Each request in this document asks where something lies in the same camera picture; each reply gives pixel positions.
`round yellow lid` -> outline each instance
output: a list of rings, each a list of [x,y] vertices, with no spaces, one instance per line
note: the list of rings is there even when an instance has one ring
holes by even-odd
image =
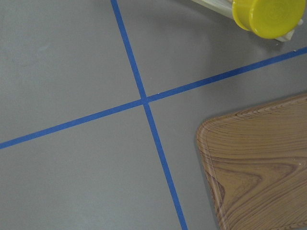
[[[293,30],[305,6],[306,0],[234,0],[233,16],[241,28],[272,39]]]

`wood grain surface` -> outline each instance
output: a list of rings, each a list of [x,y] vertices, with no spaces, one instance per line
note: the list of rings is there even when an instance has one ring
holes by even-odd
[[[307,226],[307,94],[210,119],[197,143],[222,230]]]

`wood grain pattern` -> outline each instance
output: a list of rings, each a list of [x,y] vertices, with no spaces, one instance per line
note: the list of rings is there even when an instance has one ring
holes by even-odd
[[[197,143],[222,230],[307,226],[307,94],[210,119]]]

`yellow cap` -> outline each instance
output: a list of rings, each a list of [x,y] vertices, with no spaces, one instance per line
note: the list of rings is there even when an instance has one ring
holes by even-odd
[[[297,26],[305,5],[306,0],[234,0],[232,11],[242,29],[273,39]]]

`yellow lid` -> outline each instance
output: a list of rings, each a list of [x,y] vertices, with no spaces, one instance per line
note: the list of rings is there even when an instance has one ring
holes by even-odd
[[[306,0],[234,0],[233,16],[241,28],[272,39],[293,30],[305,6]]]

